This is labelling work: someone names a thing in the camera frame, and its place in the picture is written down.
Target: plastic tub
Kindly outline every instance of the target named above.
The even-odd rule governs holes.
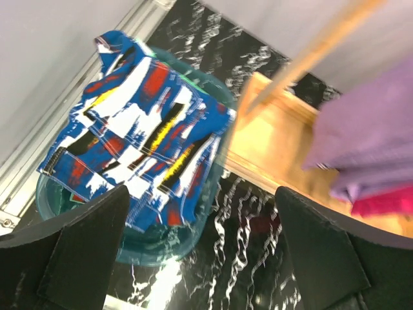
[[[226,86],[215,77],[194,70],[190,65],[177,60],[172,54],[152,49],[156,56],[178,71],[193,85],[215,97],[229,108],[236,108],[234,98]],[[157,266],[169,259],[180,259],[188,254],[201,236],[205,222],[210,214],[212,202],[217,191],[218,181],[223,172],[223,162],[227,154],[227,142],[231,135],[229,130],[219,145],[217,158],[211,166],[203,190],[196,205],[196,221],[185,227],[166,227],[152,225],[145,233],[125,227],[117,261],[126,264]],[[36,204],[42,219],[47,220],[78,204],[70,201],[70,192],[45,175],[41,175],[36,187]]]

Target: yellow stripe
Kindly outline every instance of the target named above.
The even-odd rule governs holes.
[[[159,144],[161,144],[163,138],[165,138],[165,136],[168,134],[169,130],[172,128],[172,126],[175,123],[175,119],[177,118],[177,116],[175,116],[174,118],[172,118],[168,123],[165,124],[165,126],[159,131],[159,134],[157,134],[156,139],[154,140],[154,142],[152,142],[152,145],[150,146],[150,151],[154,152],[157,147],[159,146]]]
[[[117,87],[112,88],[106,92],[104,92],[103,94],[101,94],[99,97],[97,97],[97,99],[95,100],[95,102],[93,102],[89,108],[93,108],[96,107],[97,105],[100,105],[102,102],[104,102],[104,100],[108,99],[108,97],[110,95],[112,95],[112,93],[117,90]]]
[[[193,147],[194,146],[191,145],[189,148],[186,149],[186,151],[184,151],[184,153],[182,153],[182,155],[180,155],[180,157],[175,161],[171,168],[168,169],[168,172],[166,173],[163,182],[167,181],[167,179],[169,179],[171,176],[175,174],[175,172],[177,172],[177,170],[180,168],[180,166],[182,166],[183,162],[189,156]]]

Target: marble tile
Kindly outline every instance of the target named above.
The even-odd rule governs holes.
[[[116,263],[108,294],[147,309],[302,309],[273,195],[221,178],[194,250],[162,267]]]
[[[235,97],[254,71],[271,77],[290,61],[221,14],[193,0],[178,0],[148,44],[213,74],[227,84]],[[312,74],[289,90],[316,108],[339,96],[338,91]]]

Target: purple towel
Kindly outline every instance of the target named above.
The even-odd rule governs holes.
[[[304,168],[339,169],[332,195],[354,201],[413,179],[413,57],[324,104]]]

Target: wooden handle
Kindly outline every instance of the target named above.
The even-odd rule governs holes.
[[[360,25],[386,0],[350,0],[337,16],[331,19],[322,31],[284,69],[277,72],[272,82],[251,102],[247,114],[266,100],[270,94],[278,94],[291,82],[302,78],[340,41]]]

